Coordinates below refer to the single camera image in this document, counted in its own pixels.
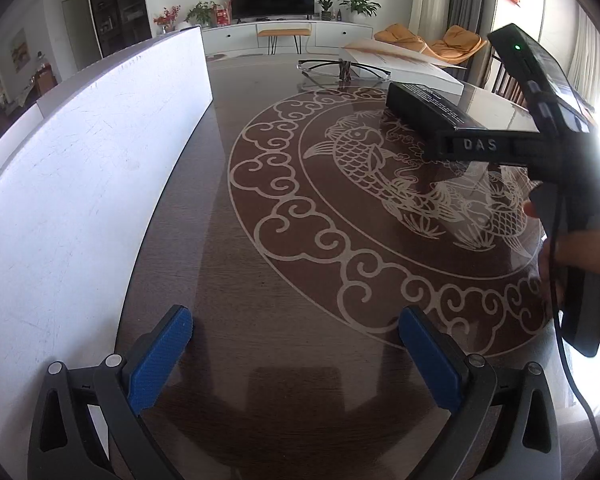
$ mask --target hand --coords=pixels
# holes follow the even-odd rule
[[[532,218],[538,218],[531,202],[525,202],[524,212]],[[588,272],[600,274],[600,231],[578,231],[561,235],[556,240],[555,261],[560,266],[579,267]],[[538,269],[541,280],[542,298],[551,304],[549,288],[549,239],[545,240],[538,256]],[[562,304],[564,287],[556,283],[558,304]]]

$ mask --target table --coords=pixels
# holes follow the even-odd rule
[[[406,478],[448,417],[396,339],[406,294],[463,349],[494,365],[544,367],[563,476],[575,478],[594,444],[534,294],[539,226],[523,228],[514,214],[523,175],[421,164],[417,134],[384,111],[386,87],[316,76],[318,86],[297,60],[209,63],[214,102],[142,242],[116,349],[175,303],[196,324],[142,414],[157,443],[192,478]],[[485,126],[534,127],[525,110],[481,89],[456,99]],[[393,194],[382,195],[383,177]],[[458,221],[434,191],[474,198],[477,213],[490,194],[510,213],[509,230]],[[405,277],[404,290],[395,286]],[[571,359],[600,425],[600,355]]]
[[[296,52],[302,54],[301,38],[310,36],[311,30],[308,28],[267,28],[258,32],[259,38],[268,38],[268,53],[275,54],[280,36],[293,36],[296,44]]]

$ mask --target plant pot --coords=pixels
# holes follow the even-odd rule
[[[357,23],[358,25],[368,25],[369,24],[369,16],[366,14],[359,14],[357,12],[352,12],[349,19],[351,23]]]

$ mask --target black cable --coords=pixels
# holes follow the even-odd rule
[[[585,413],[587,413],[587,418],[589,419],[589,424],[591,425],[591,431],[593,431],[593,438],[596,441],[596,447],[598,448],[598,450],[600,450],[600,430],[598,429],[596,418],[593,415],[593,411],[591,411],[589,403],[580,393],[580,390],[576,386],[576,383],[573,380],[573,376],[571,375],[571,370],[569,369],[569,364],[567,362],[567,356],[564,352],[564,342],[562,341],[562,333],[560,331],[560,319],[558,318],[558,294],[555,290],[555,243],[558,237],[558,229],[560,227],[560,217],[562,216],[563,201],[564,196],[562,193],[562,188],[559,187],[558,197],[555,203],[554,225],[551,230],[553,236],[549,241],[549,287],[551,289],[551,307],[554,314],[555,338],[558,343],[558,353],[560,354],[560,362],[562,363],[564,375],[567,378],[567,382],[571,387],[573,395],[575,395],[576,399],[580,401],[580,404],[582,405]]]

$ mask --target screw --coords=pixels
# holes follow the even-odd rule
[[[62,370],[62,363],[58,361],[56,361],[55,363],[51,363],[48,368],[48,371],[51,375],[59,373],[60,370]]]
[[[469,364],[471,366],[475,366],[476,368],[482,368],[484,366],[485,360],[480,354],[469,354]]]
[[[526,365],[526,368],[533,374],[533,375],[540,375],[542,373],[542,367],[535,362],[530,362],[529,364]]]
[[[109,357],[104,359],[104,364],[106,364],[109,368],[115,368],[122,362],[122,356],[118,354],[111,354]]]

